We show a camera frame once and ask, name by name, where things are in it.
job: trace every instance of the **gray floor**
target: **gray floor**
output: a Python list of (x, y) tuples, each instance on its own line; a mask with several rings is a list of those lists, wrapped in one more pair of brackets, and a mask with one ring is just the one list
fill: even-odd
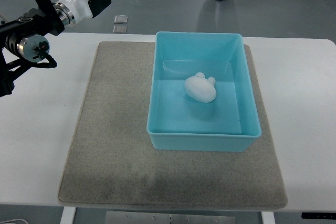
[[(114, 0), (95, 19), (67, 32), (112, 33), (115, 15), (128, 15), (128, 34), (158, 31), (239, 33), (245, 37), (322, 38), (336, 42), (336, 0)], [(0, 19), (11, 21), (34, 0), (1, 0)], [(75, 223), (104, 223), (106, 210), (79, 209)], [(0, 221), (30, 219), (30, 223), (59, 223), (61, 208), (0, 205)], [(300, 213), (276, 213), (281, 223), (335, 223), (306, 221)]]

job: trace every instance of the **plastic container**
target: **plastic container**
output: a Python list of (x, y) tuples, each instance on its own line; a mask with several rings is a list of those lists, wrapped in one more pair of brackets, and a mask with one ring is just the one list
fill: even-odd
[[(216, 79), (210, 103), (184, 90), (198, 72)], [(147, 132), (156, 149), (188, 151), (242, 152), (261, 136), (241, 35), (156, 34)]]

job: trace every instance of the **toy ear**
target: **toy ear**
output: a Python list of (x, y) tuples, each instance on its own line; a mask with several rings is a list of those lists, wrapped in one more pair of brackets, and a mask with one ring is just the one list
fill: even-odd
[(216, 79), (213, 78), (213, 77), (209, 77), (209, 78), (208, 78), (208, 81), (209, 81), (213, 86), (214, 86), (215, 83), (216, 83)]
[(197, 74), (195, 74), (196, 77), (201, 77), (201, 78), (205, 78), (205, 75), (201, 72), (198, 72)]

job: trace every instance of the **white plush toy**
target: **white plush toy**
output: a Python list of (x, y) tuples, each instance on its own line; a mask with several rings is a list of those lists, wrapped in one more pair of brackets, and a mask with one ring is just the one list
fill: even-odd
[(215, 89), (216, 80), (213, 77), (205, 78), (203, 73), (197, 73), (185, 80), (186, 93), (198, 102), (212, 102), (217, 95)]

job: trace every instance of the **robotic arm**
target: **robotic arm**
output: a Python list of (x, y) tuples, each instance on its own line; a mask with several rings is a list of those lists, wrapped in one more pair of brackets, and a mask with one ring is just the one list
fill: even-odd
[[(0, 25), (1, 49), (6, 48), (18, 57), (6, 63), (0, 51), (0, 97), (11, 94), (14, 81), (28, 69), (57, 66), (48, 54), (46, 34), (57, 36), (65, 26), (74, 26), (84, 18), (94, 18), (111, 4), (111, 0), (59, 0), (56, 4), (50, 0), (35, 1), (38, 9), (33, 8), (17, 20)], [(38, 63), (44, 59), (48, 63)]]

